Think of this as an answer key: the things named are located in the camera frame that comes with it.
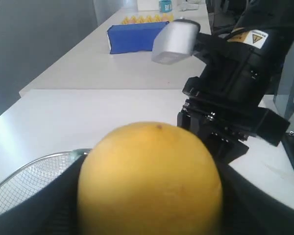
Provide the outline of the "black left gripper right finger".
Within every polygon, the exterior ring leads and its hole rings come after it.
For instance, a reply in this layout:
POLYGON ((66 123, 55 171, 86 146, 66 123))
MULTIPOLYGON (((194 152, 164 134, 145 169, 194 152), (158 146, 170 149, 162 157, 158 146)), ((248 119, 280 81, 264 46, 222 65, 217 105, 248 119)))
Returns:
POLYGON ((223 191, 222 235, 294 235, 294 210, 267 195, 231 166, 216 162, 223 191))

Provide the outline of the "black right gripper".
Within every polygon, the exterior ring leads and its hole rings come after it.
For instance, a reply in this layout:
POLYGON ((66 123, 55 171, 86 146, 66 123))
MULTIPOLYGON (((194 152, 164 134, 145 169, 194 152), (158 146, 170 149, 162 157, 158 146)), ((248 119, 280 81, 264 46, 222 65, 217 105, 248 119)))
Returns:
POLYGON ((196 135, 216 162, 246 154, 250 136, 278 146, 290 123, 259 104, 293 42, 294 23, 238 27, 225 38, 198 34, 207 66, 187 80, 177 125, 196 135))

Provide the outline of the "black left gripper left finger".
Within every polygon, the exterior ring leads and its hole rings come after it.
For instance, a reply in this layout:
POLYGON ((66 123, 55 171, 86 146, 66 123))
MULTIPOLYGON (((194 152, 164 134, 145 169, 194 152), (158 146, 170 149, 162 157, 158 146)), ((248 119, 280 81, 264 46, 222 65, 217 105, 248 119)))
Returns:
POLYGON ((0 235, 79 235, 77 186, 80 156, 60 176, 18 206, 0 215, 0 235))

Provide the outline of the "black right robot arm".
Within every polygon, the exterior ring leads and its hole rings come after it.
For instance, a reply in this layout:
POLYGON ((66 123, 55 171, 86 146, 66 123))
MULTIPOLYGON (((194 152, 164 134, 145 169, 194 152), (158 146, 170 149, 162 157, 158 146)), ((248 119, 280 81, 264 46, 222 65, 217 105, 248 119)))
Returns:
POLYGON ((177 125, 196 135, 216 162, 248 151, 248 137, 278 146, 290 123, 260 107, 294 42, 294 0, 253 0, 226 37, 198 34, 200 76, 187 80, 177 125))

